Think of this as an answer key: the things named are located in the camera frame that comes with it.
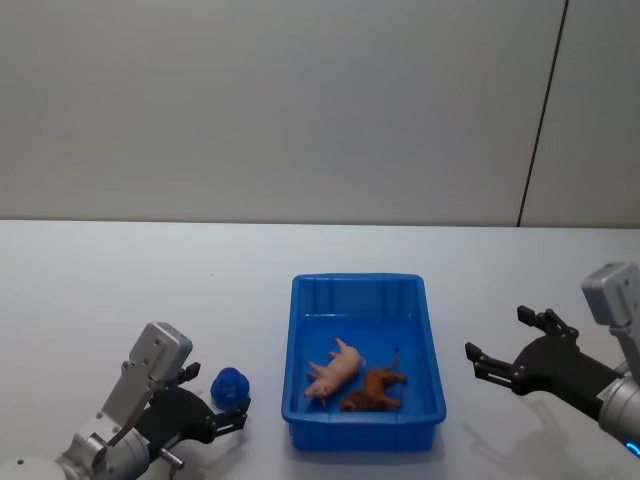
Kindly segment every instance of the pink toy pig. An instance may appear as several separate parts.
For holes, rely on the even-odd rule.
[[[312,372],[309,374],[314,382],[304,391],[305,397],[318,397],[325,404],[326,398],[335,393],[345,382],[353,378],[360,369],[362,359],[358,351],[336,338],[340,353],[329,352],[331,362],[321,367],[309,362]]]

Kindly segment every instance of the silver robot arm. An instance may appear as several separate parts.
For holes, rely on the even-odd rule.
[[[640,270],[633,262],[609,263],[582,282],[593,318],[620,342],[626,362],[600,394],[600,428],[640,457]]]
[[[136,479],[158,457],[169,463],[172,476],[184,465],[169,451],[172,446],[186,439],[211,443],[244,428],[249,401],[216,415],[179,387],[199,372],[197,363],[182,369],[192,348],[171,325],[147,324],[107,401],[69,448],[55,461],[24,457],[0,466],[0,480]]]

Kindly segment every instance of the gray wall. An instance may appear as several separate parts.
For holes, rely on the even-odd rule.
[[[561,49],[528,224],[640,219],[590,216],[579,200],[559,215],[562,196],[590,187],[556,186],[552,198],[540,190],[558,168],[549,165],[562,159],[574,172],[585,158],[601,162],[585,151],[619,138],[611,131],[621,98],[597,100],[610,115],[590,128],[605,129],[607,142],[566,139],[571,119],[584,120],[575,76],[580,99],[590,99],[607,72],[629,74],[610,50],[633,35],[637,48],[628,13],[622,31],[613,13],[599,23],[579,5],[576,20],[570,7],[575,38]],[[0,218],[515,225],[562,6],[0,2]],[[594,52],[597,40],[581,38],[589,27],[614,39]],[[624,121],[637,131],[637,76],[620,83],[636,95]],[[562,106],[567,96],[573,109]],[[625,146],[625,162],[637,147]]]
[[[640,3],[571,2],[523,225],[640,225]]]

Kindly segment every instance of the pig's leg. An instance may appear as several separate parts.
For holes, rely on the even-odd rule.
[[[338,344],[338,346],[340,347],[340,353],[344,353],[344,349],[347,348],[347,344],[344,343],[341,339],[339,339],[338,337],[336,337],[336,343]]]
[[[407,376],[400,375],[399,373],[393,373],[389,375],[388,379],[391,383],[407,383]]]
[[[315,381],[311,385],[309,385],[307,389],[304,391],[304,396],[305,397],[318,396],[322,392],[321,389],[322,387],[320,386],[320,384],[317,381]]]
[[[402,402],[400,400],[397,398],[387,397],[386,395],[381,395],[378,400],[390,407],[400,408],[402,406]]]
[[[323,375],[327,374],[327,367],[321,367],[320,365],[313,362],[309,362],[309,366],[313,369],[312,373],[318,377],[322,377]]]

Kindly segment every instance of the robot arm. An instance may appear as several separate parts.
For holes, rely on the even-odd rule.
[[[171,325],[147,324],[102,409],[76,432],[60,458],[10,462],[0,467],[0,480],[135,479],[158,457],[173,474],[184,465],[169,451],[178,442],[208,444],[244,428],[249,400],[233,412],[214,414],[180,388],[200,370],[198,363],[182,368],[192,348]]]
[[[465,345],[477,378],[517,395],[547,391],[598,421],[600,428],[640,457],[640,271],[634,263],[611,263],[589,275],[582,290],[597,323],[620,341],[626,368],[609,368],[580,351],[578,330],[553,310],[518,308],[518,320],[544,336],[527,345],[513,364]],[[627,370],[631,375],[625,376]]]

